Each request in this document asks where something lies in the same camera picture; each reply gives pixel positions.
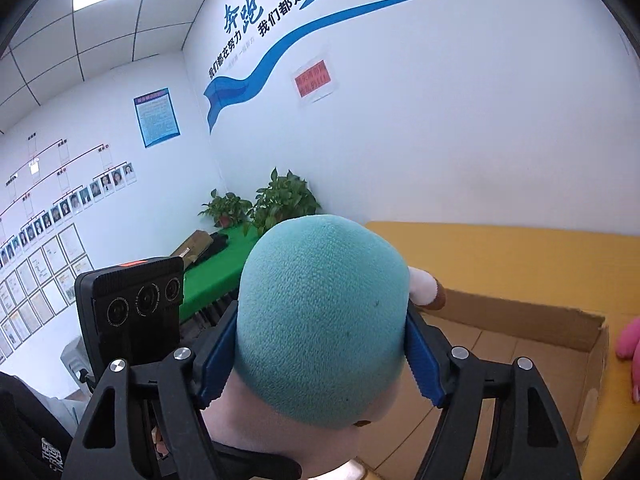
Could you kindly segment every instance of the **red label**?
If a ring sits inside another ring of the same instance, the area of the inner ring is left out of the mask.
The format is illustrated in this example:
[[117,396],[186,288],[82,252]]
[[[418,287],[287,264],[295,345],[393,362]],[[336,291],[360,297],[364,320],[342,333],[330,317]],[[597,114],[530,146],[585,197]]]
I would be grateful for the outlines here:
[[138,260],[136,262],[129,262],[128,264],[121,264],[121,267],[133,267],[134,265],[137,264],[146,264],[146,260]]
[[316,63],[311,68],[305,70],[296,78],[296,85],[300,97],[311,94],[314,90],[318,90],[321,86],[331,82],[331,76],[326,69],[324,60]]

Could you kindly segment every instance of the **plant pot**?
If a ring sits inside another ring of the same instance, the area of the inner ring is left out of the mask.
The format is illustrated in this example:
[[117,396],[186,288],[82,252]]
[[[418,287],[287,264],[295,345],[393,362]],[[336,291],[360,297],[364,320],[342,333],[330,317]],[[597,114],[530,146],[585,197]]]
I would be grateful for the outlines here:
[[218,219],[218,222],[220,222],[220,227],[222,227],[223,229],[226,229],[231,225],[231,218],[229,218],[227,215],[222,215]]

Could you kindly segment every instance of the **camera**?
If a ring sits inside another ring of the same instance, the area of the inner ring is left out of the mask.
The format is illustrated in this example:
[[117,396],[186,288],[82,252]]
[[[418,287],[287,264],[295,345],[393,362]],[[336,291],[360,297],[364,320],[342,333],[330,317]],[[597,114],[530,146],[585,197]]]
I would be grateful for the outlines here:
[[180,343],[184,299],[179,256],[152,258],[76,278],[82,338],[97,382],[111,361],[160,361]]

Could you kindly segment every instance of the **potted plant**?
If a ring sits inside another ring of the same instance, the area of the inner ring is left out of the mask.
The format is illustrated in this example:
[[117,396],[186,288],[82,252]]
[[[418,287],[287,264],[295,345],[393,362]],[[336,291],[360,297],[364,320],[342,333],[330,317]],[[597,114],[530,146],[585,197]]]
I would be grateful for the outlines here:
[[222,196],[218,190],[211,192],[211,202],[202,204],[205,209],[198,213],[213,217],[216,227],[233,227],[247,220],[247,212],[251,209],[251,202],[242,200],[235,193],[226,193]]
[[256,193],[255,205],[248,214],[251,222],[244,224],[245,235],[251,224],[258,231],[258,236],[262,236],[283,220],[313,215],[320,209],[306,180],[290,171],[287,176],[278,176],[278,170],[274,168],[269,185],[261,187]]

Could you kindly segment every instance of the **camera lens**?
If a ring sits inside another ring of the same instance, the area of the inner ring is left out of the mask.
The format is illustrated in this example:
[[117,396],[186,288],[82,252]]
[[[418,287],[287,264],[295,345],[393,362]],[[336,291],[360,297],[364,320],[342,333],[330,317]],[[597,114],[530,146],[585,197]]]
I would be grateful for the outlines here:
[[167,300],[175,301],[175,298],[178,297],[178,292],[180,292],[180,282],[178,278],[172,278],[169,280],[169,283],[166,284],[166,289],[164,290]]
[[113,326],[120,326],[129,315],[129,305],[124,298],[116,298],[107,308],[107,320]]
[[151,314],[158,306],[159,299],[160,293],[156,285],[152,283],[151,285],[142,287],[136,298],[136,308],[140,316],[148,316]]

